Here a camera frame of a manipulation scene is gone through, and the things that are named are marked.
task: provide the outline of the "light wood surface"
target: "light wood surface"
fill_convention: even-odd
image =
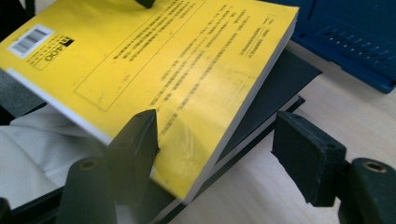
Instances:
[[[301,91],[306,102],[295,113],[344,144],[348,161],[396,167],[396,91],[381,93],[293,42],[287,48],[323,71]],[[172,223],[339,223],[338,201],[332,208],[305,203],[270,153],[272,141],[271,133]]]

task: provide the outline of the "book cover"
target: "book cover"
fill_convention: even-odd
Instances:
[[[156,109],[153,180],[187,202],[293,31],[253,0],[59,0],[0,44],[0,67],[104,144]]]

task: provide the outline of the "wooden table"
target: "wooden table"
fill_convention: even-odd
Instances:
[[[344,144],[346,160],[365,157],[396,167],[396,91],[383,94],[301,46],[287,48],[323,71],[301,91],[295,111]],[[331,208],[306,204],[265,137],[172,223],[338,223]]]

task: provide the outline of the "blue plastic crate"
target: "blue plastic crate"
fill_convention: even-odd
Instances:
[[[384,93],[396,86],[396,0],[266,0],[301,8],[292,39]]]

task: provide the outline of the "blue basket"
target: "blue basket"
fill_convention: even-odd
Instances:
[[[395,0],[267,2],[301,8],[292,40],[379,91],[395,88]]]

